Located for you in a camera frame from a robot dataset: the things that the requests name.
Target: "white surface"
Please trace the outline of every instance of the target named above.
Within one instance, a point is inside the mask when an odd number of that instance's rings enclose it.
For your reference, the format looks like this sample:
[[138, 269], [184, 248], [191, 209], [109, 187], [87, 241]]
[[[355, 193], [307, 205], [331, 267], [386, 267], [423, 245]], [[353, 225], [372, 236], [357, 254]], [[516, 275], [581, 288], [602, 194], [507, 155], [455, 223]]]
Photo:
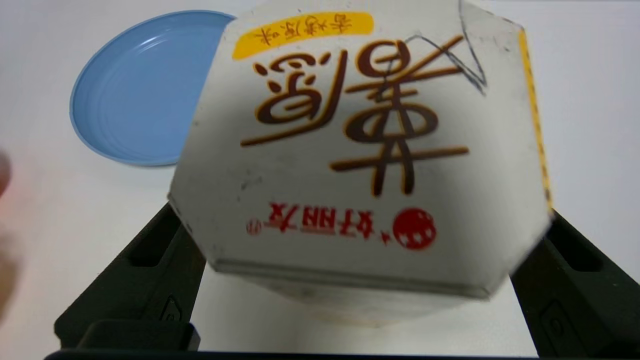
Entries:
[[[13, 179], [0, 222], [20, 272], [0, 358], [55, 351], [57, 316], [165, 203], [172, 168], [101, 158], [75, 136], [68, 97], [121, 30], [175, 10], [238, 13], [254, 1], [11, 1], [0, 4], [0, 147]], [[640, 279], [638, 3], [488, 3], [527, 26], [556, 208]], [[205, 272], [192, 317], [201, 350], [533, 356], [513, 289], [382, 329], [338, 327], [257, 286]]]

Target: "red circular logo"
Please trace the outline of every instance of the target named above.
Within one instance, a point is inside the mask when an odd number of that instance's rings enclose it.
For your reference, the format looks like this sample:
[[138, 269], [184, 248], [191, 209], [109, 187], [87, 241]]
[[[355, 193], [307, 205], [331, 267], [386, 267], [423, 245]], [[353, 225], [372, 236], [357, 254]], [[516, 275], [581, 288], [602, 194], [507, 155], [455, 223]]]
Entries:
[[394, 220], [394, 236], [398, 244], [409, 250], [422, 250], [436, 238], [433, 217], [417, 208], [402, 210]]
[[262, 231], [262, 222], [260, 220], [253, 218], [246, 223], [246, 233], [251, 236], [259, 235]]

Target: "red logo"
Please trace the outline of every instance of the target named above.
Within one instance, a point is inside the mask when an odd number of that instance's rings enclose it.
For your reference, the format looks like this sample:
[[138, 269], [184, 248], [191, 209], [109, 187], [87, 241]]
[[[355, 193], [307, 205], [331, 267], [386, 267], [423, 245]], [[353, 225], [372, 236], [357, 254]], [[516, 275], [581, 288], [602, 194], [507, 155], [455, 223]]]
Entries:
[[394, 220], [396, 241], [409, 250], [422, 250], [436, 238], [433, 217], [422, 209], [404, 209]]
[[436, 238], [433, 217], [422, 209], [407, 208], [396, 215], [393, 231], [376, 228], [374, 213], [370, 210], [336, 209], [329, 206], [270, 202], [268, 221], [249, 220], [246, 232], [256, 236], [266, 229], [279, 233], [302, 232], [314, 235], [340, 236], [347, 239], [382, 241], [385, 246], [395, 238], [408, 250], [426, 249]]
[[246, 223], [246, 233], [251, 236], [257, 236], [262, 232], [262, 222], [256, 218]]

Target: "octagonal box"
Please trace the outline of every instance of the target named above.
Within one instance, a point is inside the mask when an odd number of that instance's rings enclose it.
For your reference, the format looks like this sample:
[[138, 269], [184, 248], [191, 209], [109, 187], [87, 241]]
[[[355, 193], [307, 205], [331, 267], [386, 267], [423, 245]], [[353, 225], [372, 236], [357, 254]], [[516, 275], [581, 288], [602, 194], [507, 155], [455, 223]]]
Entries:
[[487, 299], [551, 217], [522, 27], [452, 0], [229, 24], [170, 203], [216, 271], [352, 322]]

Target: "blue plate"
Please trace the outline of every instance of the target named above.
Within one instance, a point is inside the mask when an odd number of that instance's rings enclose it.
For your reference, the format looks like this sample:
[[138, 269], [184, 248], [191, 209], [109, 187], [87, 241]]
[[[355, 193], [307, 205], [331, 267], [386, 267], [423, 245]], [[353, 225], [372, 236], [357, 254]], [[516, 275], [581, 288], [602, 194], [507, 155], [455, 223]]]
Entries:
[[233, 19], [169, 13], [115, 37], [76, 80], [70, 104], [76, 134], [109, 159], [176, 163], [220, 36]]

